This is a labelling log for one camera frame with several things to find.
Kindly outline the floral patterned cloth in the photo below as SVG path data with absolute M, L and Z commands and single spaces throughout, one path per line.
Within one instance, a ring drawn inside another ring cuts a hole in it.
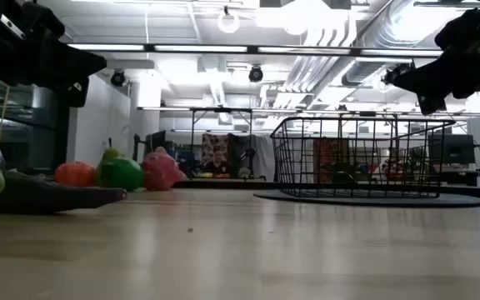
M 228 135 L 202 135 L 202 163 L 208 164 L 214 159 L 214 153 L 226 162 L 228 160 Z

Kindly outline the black monitor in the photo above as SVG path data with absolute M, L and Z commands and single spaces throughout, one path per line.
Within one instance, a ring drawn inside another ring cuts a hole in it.
M 435 164 L 475 163 L 472 135 L 435 134 L 427 136 L 428 156 Z
M 155 152 L 158 148 L 165 148 L 166 146 L 166 132 L 160 131 L 152 134 L 148 134 L 144 139 L 144 154 L 143 158 L 146 158 L 149 153 Z

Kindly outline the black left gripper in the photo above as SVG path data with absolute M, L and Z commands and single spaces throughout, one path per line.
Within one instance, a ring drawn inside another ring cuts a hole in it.
M 0 0 L 0 17 L 2 14 L 25 33 L 26 39 L 16 38 L 0 23 L 0 80 L 58 88 L 59 98 L 69 107 L 84 107 L 88 77 L 103 70 L 106 59 L 61 43 L 59 38 L 65 27 L 48 7 L 35 2 Z

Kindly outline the long purple eggplant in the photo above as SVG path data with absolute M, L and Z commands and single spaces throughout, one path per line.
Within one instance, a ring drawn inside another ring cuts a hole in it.
M 118 187 L 67 187 L 21 172 L 6 171 L 6 186 L 0 193 L 0 213 L 54 214 L 94 209 L 127 198 Z

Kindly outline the pink dragon fruit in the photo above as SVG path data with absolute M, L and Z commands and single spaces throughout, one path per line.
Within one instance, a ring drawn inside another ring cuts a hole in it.
M 146 155 L 142 161 L 142 171 L 143 186 L 147 190 L 170 190 L 175 183 L 186 178 L 164 147 L 157 147 Z

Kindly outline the bright green lime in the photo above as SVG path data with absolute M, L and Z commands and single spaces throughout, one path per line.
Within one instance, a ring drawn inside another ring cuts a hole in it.
M 101 188 L 122 188 L 131 192 L 143 185 L 144 176 L 137 162 L 116 157 L 99 164 L 96 179 Z

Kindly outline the black aluminium table frame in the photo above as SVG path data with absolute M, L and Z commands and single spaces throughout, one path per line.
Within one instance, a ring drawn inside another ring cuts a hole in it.
M 184 180 L 173 185 L 174 188 L 195 188 L 195 189 L 246 189 L 246 190 L 291 190 L 299 192 L 300 190 L 333 190 L 333 189 L 352 189 L 352 190 L 371 190 L 371 191 L 389 191 L 409 193 L 428 193 L 440 194 L 450 193 L 464 196 L 480 198 L 480 187 L 458 186 L 458 185 L 382 185 L 373 183 L 279 183 L 264 182 L 256 180 L 236 180 L 226 178 L 195 178 L 193 180 Z

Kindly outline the black overhead bar with lights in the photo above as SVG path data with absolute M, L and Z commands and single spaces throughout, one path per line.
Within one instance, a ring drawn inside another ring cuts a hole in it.
M 438 58 L 441 50 L 426 48 L 306 47 L 210 44 L 121 44 L 69 43 L 69 46 L 95 53 L 177 53 L 246 54 L 277 56 L 329 56 L 353 58 Z

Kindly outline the dark grey cloth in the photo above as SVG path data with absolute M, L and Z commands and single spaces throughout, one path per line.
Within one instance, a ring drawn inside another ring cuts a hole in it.
M 231 166 L 231 175 L 236 177 L 240 167 L 240 156 L 248 148 L 253 147 L 252 136 L 228 134 L 227 162 Z

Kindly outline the person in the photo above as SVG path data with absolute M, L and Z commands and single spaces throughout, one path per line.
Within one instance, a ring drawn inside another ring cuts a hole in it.
M 205 165 L 204 171 L 206 173 L 212 173 L 217 175 L 231 173 L 231 166 L 228 163 L 221 147 L 216 146 L 213 149 L 212 160 Z

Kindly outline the colourful patterned cloth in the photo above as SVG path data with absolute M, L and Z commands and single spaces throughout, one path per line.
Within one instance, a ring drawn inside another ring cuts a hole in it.
M 313 142 L 313 175 L 315 183 L 350 183 L 351 163 L 346 139 L 316 138 Z

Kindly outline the round dark mat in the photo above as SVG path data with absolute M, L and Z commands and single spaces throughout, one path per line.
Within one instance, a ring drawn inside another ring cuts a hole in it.
M 480 198 L 459 194 L 441 193 L 434 198 L 415 197 L 295 197 L 278 190 L 259 191 L 256 198 L 291 203 L 344 205 L 385 208 L 476 208 Z

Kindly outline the orange-red ribbed tomato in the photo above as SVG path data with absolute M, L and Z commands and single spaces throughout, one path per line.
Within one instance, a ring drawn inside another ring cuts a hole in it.
M 95 172 L 96 168 L 85 162 L 65 162 L 57 167 L 55 182 L 69 187 L 93 187 Z

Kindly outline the black ceiling spotlight cluster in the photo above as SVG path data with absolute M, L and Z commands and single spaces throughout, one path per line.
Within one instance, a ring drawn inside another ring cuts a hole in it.
M 412 71 L 415 68 L 416 65 L 414 62 L 396 64 L 395 66 L 389 67 L 386 70 L 386 73 L 381 76 L 381 81 L 385 85 L 393 85 L 397 77 L 403 75 L 404 73 Z

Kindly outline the distant black table frame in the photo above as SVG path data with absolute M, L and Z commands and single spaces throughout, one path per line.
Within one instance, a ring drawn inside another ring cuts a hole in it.
M 190 109 L 192 112 L 192 125 L 191 125 L 191 153 L 194 152 L 194 139 L 196 133 L 209 133 L 213 135 L 228 135 L 234 134 L 238 136 L 252 136 L 252 148 L 253 148 L 253 110 L 251 108 L 235 108 L 235 107 L 193 107 Z M 203 118 L 207 113 L 216 113 L 218 116 L 224 116 L 226 119 L 233 118 L 235 114 L 243 118 L 246 124 L 244 129 L 196 129 L 196 124 L 198 121 Z M 195 157 L 189 159 L 189 171 L 188 176 L 190 178 L 204 178 L 209 176 L 210 178 L 226 178 L 226 179 L 241 179 L 239 176 L 233 177 L 230 174 L 212 174 L 210 172 L 205 172 L 204 167 L 206 164 L 202 163 L 202 152 L 200 160 L 197 160 Z

